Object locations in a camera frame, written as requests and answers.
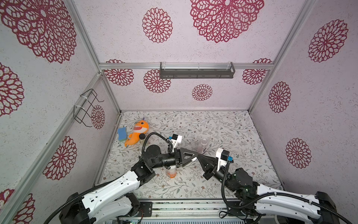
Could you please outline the white bottle orange base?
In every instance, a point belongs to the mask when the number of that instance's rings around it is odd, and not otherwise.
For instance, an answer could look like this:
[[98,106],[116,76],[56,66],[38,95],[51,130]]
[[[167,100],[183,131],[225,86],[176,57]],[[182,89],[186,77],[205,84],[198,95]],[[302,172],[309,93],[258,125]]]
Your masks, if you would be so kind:
[[166,174],[169,178],[173,179],[177,175],[177,168],[175,165],[166,167]]

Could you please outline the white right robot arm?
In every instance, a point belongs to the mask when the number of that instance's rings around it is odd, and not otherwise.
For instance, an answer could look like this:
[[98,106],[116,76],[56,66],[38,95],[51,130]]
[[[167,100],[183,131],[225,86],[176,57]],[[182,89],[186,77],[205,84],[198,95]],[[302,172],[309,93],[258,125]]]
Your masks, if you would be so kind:
[[328,194],[296,194],[259,184],[242,168],[233,174],[228,166],[232,157],[197,156],[204,178],[216,178],[221,183],[221,196],[227,208],[247,216],[276,215],[306,224],[338,224],[337,208]]

